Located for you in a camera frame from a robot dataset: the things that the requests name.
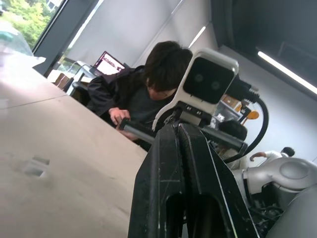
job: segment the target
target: wooden table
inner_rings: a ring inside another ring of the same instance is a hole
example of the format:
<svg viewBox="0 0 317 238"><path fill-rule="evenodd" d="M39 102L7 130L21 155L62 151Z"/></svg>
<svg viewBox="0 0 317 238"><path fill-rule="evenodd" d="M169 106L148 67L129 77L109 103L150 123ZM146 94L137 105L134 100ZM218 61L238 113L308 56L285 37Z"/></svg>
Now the wooden table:
<svg viewBox="0 0 317 238"><path fill-rule="evenodd" d="M145 155L35 70L0 67L1 238L126 238Z"/></svg>

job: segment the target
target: man's hand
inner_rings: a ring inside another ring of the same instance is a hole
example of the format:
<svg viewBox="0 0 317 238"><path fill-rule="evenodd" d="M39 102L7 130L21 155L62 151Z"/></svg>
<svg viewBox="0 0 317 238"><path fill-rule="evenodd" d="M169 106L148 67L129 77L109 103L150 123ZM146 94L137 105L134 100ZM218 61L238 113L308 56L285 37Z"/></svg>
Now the man's hand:
<svg viewBox="0 0 317 238"><path fill-rule="evenodd" d="M121 110L120 108L111 108L111 109L109 109L108 112L109 112L109 115L110 115L112 122L115 125L120 125L121 121L124 118L128 118L128 119L131 118L128 110Z"/></svg>
<svg viewBox="0 0 317 238"><path fill-rule="evenodd" d="M257 152L257 153L255 153L254 155L252 155L251 157L250 157L250 160L251 161L254 161L254 158L255 157L267 157L266 156L266 152Z"/></svg>

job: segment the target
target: person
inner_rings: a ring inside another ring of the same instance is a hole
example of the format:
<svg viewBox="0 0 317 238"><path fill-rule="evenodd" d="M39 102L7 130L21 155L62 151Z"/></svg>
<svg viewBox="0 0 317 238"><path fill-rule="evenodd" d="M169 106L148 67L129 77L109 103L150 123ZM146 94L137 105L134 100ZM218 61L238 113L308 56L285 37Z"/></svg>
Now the person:
<svg viewBox="0 0 317 238"><path fill-rule="evenodd" d="M245 128L245 126L241 125L240 122L236 120L228 120L219 123L218 130L232 135L242 141L247 138L248 134L248 130ZM223 160L231 158L232 156L238 154L236 150L228 148L225 145L221 144L218 144L218 146L216 147L216 152ZM245 156L243 156L239 160L228 163L227 166L231 170L245 169L247 167L247 159Z"/></svg>
<svg viewBox="0 0 317 238"><path fill-rule="evenodd" d="M157 43L144 66L93 79L88 84L91 101L87 107L113 127L128 118L150 128L156 114L173 99L192 56L177 42Z"/></svg>
<svg viewBox="0 0 317 238"><path fill-rule="evenodd" d="M284 149L282 149L281 152L277 152L274 150L266 151L266 152L257 152L250 157L250 160L254 161L255 157L265 157L266 158L265 162L261 164L263 165L265 163L271 162L273 160L276 160L282 157L292 157L294 155L295 155L294 149L292 149L291 147L285 147Z"/></svg>

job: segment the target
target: transparent plastic container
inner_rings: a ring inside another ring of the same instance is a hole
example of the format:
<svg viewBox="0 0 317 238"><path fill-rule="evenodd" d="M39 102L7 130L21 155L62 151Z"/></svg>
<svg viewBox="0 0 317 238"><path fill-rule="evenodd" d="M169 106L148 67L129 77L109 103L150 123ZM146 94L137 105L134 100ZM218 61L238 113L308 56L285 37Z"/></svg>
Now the transparent plastic container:
<svg viewBox="0 0 317 238"><path fill-rule="evenodd" d="M6 21L0 21L0 52L19 52L27 56L33 56L23 35Z"/></svg>

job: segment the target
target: laptop screen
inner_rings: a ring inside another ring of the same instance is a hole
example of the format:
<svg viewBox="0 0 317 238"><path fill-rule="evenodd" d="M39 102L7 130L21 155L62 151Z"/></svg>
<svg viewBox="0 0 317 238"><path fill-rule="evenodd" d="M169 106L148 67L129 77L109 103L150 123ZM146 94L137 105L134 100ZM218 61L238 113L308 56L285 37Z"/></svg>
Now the laptop screen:
<svg viewBox="0 0 317 238"><path fill-rule="evenodd" d="M95 63L94 68L103 74L110 75L120 72L125 67L107 51L105 51Z"/></svg>

